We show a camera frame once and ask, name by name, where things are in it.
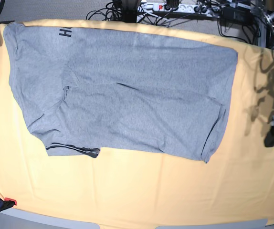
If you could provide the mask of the black power adapter brick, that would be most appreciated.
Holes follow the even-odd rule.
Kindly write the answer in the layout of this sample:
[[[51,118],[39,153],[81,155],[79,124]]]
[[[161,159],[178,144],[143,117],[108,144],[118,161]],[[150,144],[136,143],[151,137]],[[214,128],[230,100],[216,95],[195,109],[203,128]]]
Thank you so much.
[[[239,10],[232,7],[221,9],[220,18],[234,24],[249,26],[253,23],[253,15],[250,12]]]

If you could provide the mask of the black centre post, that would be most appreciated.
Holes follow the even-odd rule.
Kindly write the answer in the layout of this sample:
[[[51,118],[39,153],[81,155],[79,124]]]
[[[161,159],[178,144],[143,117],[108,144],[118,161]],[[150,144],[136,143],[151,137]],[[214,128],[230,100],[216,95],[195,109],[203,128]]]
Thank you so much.
[[[121,21],[126,23],[136,23],[138,0],[121,0]]]

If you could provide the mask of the yellow table cloth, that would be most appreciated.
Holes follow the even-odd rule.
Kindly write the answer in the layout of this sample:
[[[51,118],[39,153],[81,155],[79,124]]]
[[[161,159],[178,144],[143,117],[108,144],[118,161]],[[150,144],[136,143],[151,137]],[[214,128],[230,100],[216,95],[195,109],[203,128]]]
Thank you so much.
[[[25,125],[9,86],[0,25],[0,198],[37,214],[97,223],[103,229],[153,229],[257,219],[274,222],[274,147],[263,145],[274,111],[274,52],[191,31],[123,22],[38,20],[152,33],[235,49],[239,54],[223,141],[208,163],[166,154],[104,148],[97,158],[48,156]]]

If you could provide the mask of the white power strip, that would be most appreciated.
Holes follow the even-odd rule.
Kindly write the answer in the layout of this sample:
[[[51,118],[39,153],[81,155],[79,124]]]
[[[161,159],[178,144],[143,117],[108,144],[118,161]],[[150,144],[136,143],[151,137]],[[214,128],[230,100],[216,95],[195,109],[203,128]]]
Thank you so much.
[[[213,16],[218,13],[220,8],[217,10],[210,10],[209,6],[205,5],[191,5],[191,4],[179,4],[178,7],[171,8],[164,2],[147,2],[142,1],[138,11],[153,13],[153,14],[168,14],[169,12],[174,13],[175,15],[180,14],[196,14],[196,15],[210,15]]]

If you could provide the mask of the grey t-shirt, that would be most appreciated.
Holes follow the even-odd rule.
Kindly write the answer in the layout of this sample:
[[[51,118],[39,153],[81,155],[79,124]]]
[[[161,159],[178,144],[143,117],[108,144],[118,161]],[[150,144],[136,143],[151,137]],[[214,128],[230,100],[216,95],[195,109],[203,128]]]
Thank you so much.
[[[9,84],[50,156],[101,148],[208,162],[228,121],[234,49],[93,28],[7,25]]]

